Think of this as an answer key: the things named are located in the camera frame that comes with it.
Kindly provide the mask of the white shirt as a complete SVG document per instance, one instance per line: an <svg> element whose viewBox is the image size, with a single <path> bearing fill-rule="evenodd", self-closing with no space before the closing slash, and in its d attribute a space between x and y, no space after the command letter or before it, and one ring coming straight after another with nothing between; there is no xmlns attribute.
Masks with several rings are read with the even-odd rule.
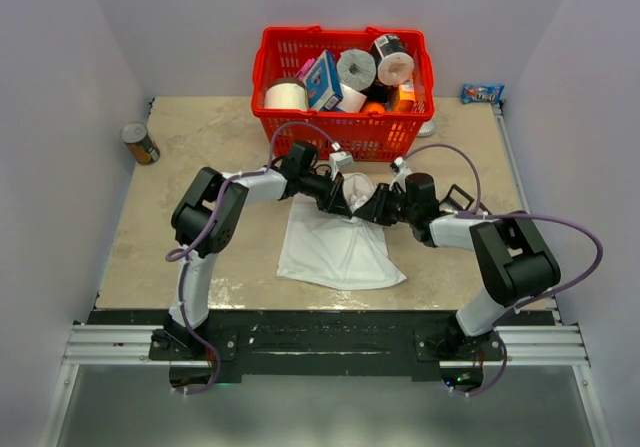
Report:
<svg viewBox="0 0 640 447"><path fill-rule="evenodd" d="M341 291L383 289L406 280L389 259L381 226L324 213L301 194L290 208L276 276Z"/></svg>

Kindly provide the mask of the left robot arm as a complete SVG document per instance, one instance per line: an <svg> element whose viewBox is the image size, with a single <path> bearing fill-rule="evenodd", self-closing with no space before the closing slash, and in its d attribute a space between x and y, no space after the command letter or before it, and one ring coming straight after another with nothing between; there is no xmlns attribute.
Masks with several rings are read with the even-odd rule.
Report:
<svg viewBox="0 0 640 447"><path fill-rule="evenodd" d="M271 156L254 171L221 173L202 168L171 217L178 247L165 257L180 264L175 300L163 332L172 349L185 359L201 355L221 364L220 354L207 339L208 296L219 254L228 246L245 207L280 201L303 194L315 199L321 210L350 215L342 194L342 167L353 164L350 153L331 145L325 174L316 170L318 149L296 141L289 152Z"/></svg>

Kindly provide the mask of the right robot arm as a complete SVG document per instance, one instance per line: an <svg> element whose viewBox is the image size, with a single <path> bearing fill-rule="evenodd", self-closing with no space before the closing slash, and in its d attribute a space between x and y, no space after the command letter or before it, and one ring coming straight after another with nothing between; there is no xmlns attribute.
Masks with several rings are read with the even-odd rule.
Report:
<svg viewBox="0 0 640 447"><path fill-rule="evenodd" d="M503 315L518 302L556 286L561 278L559 264L533 221L449 214L436 197L433 177L426 173L408 175L402 187L378 185L353 216L381 226L405 223L427 247L475 254L483 287L449 316L442 332L425 341L430 354L441 360L469 359Z"/></svg>

